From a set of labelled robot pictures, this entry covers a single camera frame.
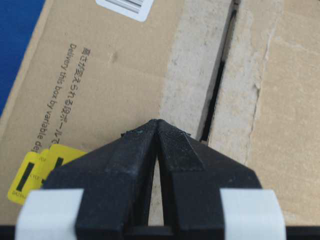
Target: white tape strip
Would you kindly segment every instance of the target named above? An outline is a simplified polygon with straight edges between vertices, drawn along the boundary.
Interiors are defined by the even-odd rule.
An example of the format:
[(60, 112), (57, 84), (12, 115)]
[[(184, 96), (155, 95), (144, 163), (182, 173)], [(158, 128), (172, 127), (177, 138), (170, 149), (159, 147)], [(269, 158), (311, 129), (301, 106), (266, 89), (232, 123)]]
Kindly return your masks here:
[(15, 227), (15, 240), (77, 240), (76, 219), (83, 189), (32, 191)]
[(285, 240), (286, 225), (272, 190), (220, 190), (225, 240)]

